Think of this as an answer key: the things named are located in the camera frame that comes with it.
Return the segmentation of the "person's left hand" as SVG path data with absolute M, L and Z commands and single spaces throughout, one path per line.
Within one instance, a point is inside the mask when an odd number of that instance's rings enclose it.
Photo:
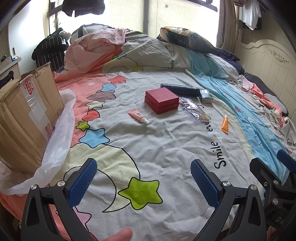
M 130 241 L 132 239 L 132 234 L 132 230 L 129 227 L 126 227 L 103 241 Z

